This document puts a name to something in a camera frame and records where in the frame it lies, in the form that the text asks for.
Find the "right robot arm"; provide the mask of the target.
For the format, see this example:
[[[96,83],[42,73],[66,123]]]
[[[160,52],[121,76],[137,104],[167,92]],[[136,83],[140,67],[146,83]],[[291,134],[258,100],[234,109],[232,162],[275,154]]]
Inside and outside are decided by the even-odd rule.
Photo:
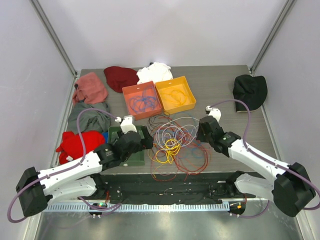
[[[230,197],[255,195],[273,202],[283,214],[295,217],[316,196],[316,188],[303,165],[288,164],[255,149],[239,135],[225,132],[211,115],[200,119],[196,138],[260,175],[238,171],[225,186]]]

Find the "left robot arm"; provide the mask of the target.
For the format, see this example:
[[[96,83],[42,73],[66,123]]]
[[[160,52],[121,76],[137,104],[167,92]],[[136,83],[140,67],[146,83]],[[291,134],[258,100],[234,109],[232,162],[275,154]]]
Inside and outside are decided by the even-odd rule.
[[[45,170],[26,169],[16,185],[23,216],[37,215],[64,200],[102,199],[108,190],[101,172],[118,167],[133,154],[151,149],[153,141],[147,127],[138,126],[136,131],[119,131],[114,143],[101,144],[85,157]]]

